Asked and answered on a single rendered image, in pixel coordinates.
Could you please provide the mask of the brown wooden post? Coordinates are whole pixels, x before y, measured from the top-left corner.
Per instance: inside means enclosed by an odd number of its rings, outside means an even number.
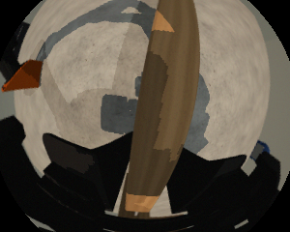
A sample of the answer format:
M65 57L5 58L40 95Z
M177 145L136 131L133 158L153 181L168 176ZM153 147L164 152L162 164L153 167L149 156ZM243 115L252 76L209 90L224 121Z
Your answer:
M130 210L126 210L126 192L127 192L127 185L129 183L127 183L127 179L129 178L129 173L127 173L126 175L126 181L125 181L125 185L123 186L123 193L122 193L122 198L121 198L121 202L119 202L119 205L121 205L121 208L119 208L119 212L118 212L118 217L121 218L130 218L130 219L149 219L149 213L142 213L142 212L138 212L138 214L136 214L136 216L134 215L134 212L130 212Z

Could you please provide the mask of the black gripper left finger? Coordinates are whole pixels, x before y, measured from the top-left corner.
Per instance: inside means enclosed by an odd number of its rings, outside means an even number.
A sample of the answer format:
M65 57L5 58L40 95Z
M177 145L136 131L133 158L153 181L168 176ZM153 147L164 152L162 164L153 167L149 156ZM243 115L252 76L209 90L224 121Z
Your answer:
M51 162L95 183L106 211L113 213L131 155L133 131L101 147L80 147L45 132L43 145Z

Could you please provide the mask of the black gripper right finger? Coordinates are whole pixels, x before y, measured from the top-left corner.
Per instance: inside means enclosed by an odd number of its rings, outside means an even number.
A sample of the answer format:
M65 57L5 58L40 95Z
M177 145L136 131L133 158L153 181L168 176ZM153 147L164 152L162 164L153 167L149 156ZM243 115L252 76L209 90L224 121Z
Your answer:
M172 214L187 212L187 206L204 192L219 175L230 173L243 166L247 156L231 156L226 159L200 158L188 148L183 148L175 170L167 182L168 198Z

